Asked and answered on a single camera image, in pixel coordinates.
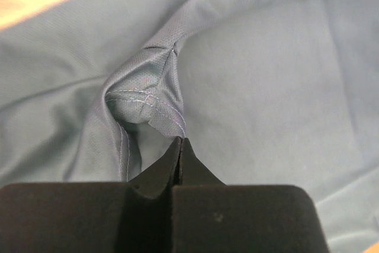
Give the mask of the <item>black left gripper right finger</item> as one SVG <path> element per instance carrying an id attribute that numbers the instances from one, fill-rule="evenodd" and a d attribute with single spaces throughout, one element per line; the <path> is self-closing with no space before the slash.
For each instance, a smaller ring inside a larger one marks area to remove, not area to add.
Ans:
<path id="1" fill-rule="evenodd" d="M 173 252 L 328 252 L 313 200 L 294 185 L 226 185 L 188 139 L 172 189 Z"/>

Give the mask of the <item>dark grey t shirt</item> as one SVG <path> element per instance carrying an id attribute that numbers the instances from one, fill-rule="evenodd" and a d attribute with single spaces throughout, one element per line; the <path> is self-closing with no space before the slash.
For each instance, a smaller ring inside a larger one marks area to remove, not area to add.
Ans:
<path id="1" fill-rule="evenodd" d="M 186 136 L 378 241 L 378 0 L 68 0 L 1 31 L 1 184 L 128 181 Z"/>

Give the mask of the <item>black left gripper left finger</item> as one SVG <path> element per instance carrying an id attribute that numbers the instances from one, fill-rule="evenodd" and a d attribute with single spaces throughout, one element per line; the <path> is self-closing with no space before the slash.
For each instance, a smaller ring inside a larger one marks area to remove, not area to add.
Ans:
<path id="1" fill-rule="evenodd" d="M 181 139 L 129 182 L 1 188 L 2 252 L 169 252 Z"/>

